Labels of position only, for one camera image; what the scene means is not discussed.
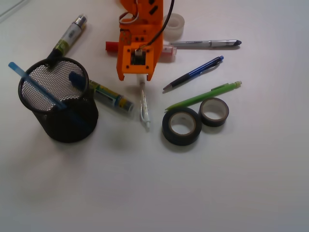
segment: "blue pen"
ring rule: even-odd
[[[202,66],[198,67],[197,69],[194,69],[191,72],[188,72],[187,74],[179,77],[178,79],[174,80],[173,82],[171,82],[170,84],[168,84],[167,86],[165,86],[163,88],[163,90],[169,90],[172,89],[180,84],[182,84],[183,82],[192,79],[193,77],[199,75],[201,72],[206,71],[207,69],[213,68],[216,65],[218,65],[222,60],[224,59],[223,56],[217,57],[211,61],[209,61],[206,64],[203,64]]]

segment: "pen holder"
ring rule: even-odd
[[[76,88],[71,84],[71,72],[85,78],[84,88]],[[51,138],[73,143],[92,133],[97,125],[98,110],[94,92],[88,87],[88,74],[81,64],[70,58],[44,59],[30,67],[26,73],[56,100],[66,105],[65,109],[59,109],[31,84],[21,79],[18,86],[21,102],[33,112]]]

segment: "black electrical tape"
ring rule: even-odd
[[[172,118],[176,115],[179,115],[181,118],[190,117],[190,119],[194,122],[194,128],[191,132],[187,134],[179,134],[175,132],[172,127]],[[163,117],[162,121],[162,132],[164,137],[172,144],[178,146],[187,146],[195,142],[201,133],[202,130],[202,122],[198,116],[198,114],[189,108],[186,107],[178,107],[172,110],[169,110]]]
[[[220,119],[212,119],[205,115],[206,111],[216,111],[221,115]],[[222,126],[229,114],[227,104],[219,98],[208,98],[202,102],[198,112],[202,122],[209,127]]]

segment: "pen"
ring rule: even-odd
[[[174,47],[236,47],[241,45],[239,40],[208,40],[208,41],[183,41],[170,43]]]
[[[168,89],[171,89],[171,88],[174,88],[178,85],[180,85],[181,83],[187,81],[187,80],[190,80],[191,78],[199,75],[201,72],[207,70],[207,69],[210,69],[214,66],[216,66],[217,64],[219,64],[222,60],[224,59],[223,56],[220,56],[220,57],[217,57],[211,61],[209,61],[208,63],[206,64],[203,64],[202,66],[198,67],[197,69],[194,69],[193,71],[191,72],[188,72],[187,74],[179,77],[178,79],[174,80],[173,82],[171,82],[170,84],[168,84],[167,86],[165,86],[163,88],[163,90],[168,90]]]
[[[146,124],[146,128],[149,129],[150,119],[149,119],[149,109],[146,101],[145,82],[140,82],[140,97],[141,97],[140,117],[142,121]]]
[[[207,93],[204,93],[204,94],[198,95],[196,97],[190,98],[188,100],[176,103],[176,104],[166,108],[166,110],[171,110],[171,109],[174,109],[176,107],[187,107],[187,106],[196,104],[198,102],[204,101],[207,98],[213,98],[213,97],[218,96],[220,94],[232,91],[236,88],[239,88],[241,84],[242,84],[241,81],[237,81],[237,82],[231,83],[231,84],[226,83],[224,85],[213,88],[211,91],[209,91]]]

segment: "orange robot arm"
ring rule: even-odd
[[[161,34],[151,45],[146,44],[162,29],[163,0],[120,0],[124,8],[138,19],[123,19],[117,60],[119,79],[125,73],[147,74],[150,81],[163,48]]]

